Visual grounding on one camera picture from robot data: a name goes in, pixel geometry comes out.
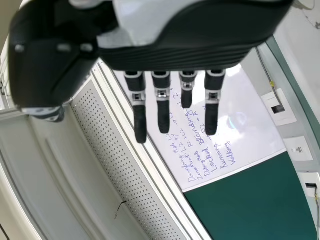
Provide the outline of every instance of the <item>whiteboard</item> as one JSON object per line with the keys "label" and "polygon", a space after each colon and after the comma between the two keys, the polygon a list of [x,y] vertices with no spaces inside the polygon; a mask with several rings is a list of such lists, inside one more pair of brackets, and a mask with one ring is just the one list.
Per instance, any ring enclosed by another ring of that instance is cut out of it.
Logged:
{"label": "whiteboard", "polygon": [[[129,90],[123,72],[114,72]],[[219,107],[218,129],[205,132],[205,72],[195,79],[191,108],[181,107],[178,72],[171,72],[170,131],[158,128],[158,107],[150,72],[146,79],[149,137],[183,192],[218,181],[286,151],[263,101],[241,65],[227,69]]]}

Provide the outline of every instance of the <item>electrical outlet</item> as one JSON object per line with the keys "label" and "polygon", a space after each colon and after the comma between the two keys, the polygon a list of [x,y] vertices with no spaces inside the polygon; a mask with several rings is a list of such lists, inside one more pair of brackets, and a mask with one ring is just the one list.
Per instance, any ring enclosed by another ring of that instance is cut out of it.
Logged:
{"label": "electrical outlet", "polygon": [[285,138],[283,141],[291,160],[312,161],[314,159],[304,136]]}
{"label": "electrical outlet", "polygon": [[298,176],[305,194],[308,197],[315,197],[315,188],[317,195],[320,194],[320,175],[318,172],[298,172]]}
{"label": "electrical outlet", "polygon": [[284,91],[279,88],[276,90],[276,94],[278,95],[282,106],[280,106],[274,92],[261,96],[261,99],[271,115],[274,124],[276,126],[282,126],[295,123],[297,121],[296,116],[290,107]]}

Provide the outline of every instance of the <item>green surface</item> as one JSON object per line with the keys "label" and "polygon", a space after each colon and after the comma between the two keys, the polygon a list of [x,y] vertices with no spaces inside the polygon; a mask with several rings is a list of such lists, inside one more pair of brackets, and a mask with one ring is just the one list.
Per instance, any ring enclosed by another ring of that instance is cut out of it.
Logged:
{"label": "green surface", "polygon": [[214,240],[317,238],[287,152],[185,196]]}
{"label": "green surface", "polygon": [[290,83],[295,95],[299,99],[299,102],[304,110],[304,113],[310,123],[310,126],[312,128],[312,131],[315,135],[316,141],[318,145],[320,145],[320,124],[312,111],[305,95],[303,94],[301,88],[299,87],[299,84],[293,75],[292,71],[290,70],[289,65],[287,64],[287,61],[282,54],[277,41],[274,36],[272,36],[266,44],[270,48],[272,54],[274,55],[275,59],[279,63],[280,67],[282,68],[283,73],[285,74],[286,78],[288,79],[288,82]]}

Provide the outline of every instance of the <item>perforated panel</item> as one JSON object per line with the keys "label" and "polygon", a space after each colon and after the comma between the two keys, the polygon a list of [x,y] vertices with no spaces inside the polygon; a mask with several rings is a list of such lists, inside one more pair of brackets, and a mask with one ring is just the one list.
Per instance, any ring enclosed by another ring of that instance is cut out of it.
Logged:
{"label": "perforated panel", "polygon": [[71,106],[101,166],[149,237],[186,239],[130,153],[92,81]]}

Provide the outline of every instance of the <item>robotic hand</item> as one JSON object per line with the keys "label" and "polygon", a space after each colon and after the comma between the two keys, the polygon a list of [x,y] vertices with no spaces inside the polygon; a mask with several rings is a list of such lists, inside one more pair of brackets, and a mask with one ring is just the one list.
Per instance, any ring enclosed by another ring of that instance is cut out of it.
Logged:
{"label": "robotic hand", "polygon": [[293,0],[33,0],[13,18],[9,78],[16,107],[60,122],[63,103],[98,58],[124,71],[135,134],[147,139],[144,71],[152,71],[161,133],[170,128],[170,71],[179,71],[183,108],[206,70],[206,133],[218,127],[227,68],[276,30]]}

